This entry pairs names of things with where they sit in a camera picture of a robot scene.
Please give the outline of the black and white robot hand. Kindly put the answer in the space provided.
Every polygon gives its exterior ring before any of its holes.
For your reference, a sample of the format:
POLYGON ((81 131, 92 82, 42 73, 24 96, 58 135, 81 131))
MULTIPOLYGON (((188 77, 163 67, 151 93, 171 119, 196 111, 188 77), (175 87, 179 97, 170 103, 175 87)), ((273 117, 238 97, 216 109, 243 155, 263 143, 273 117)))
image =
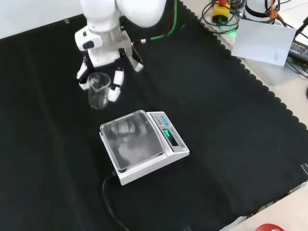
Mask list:
POLYGON ((96 33, 87 26, 75 33, 75 42, 82 52, 83 61, 77 72, 77 80, 83 90, 88 90, 92 84, 88 76, 100 68, 116 64, 114 80, 108 100, 116 102, 121 94, 124 82, 124 67, 122 62, 127 59, 135 72, 143 68, 143 61, 133 46, 127 32, 120 26, 110 31, 96 33))

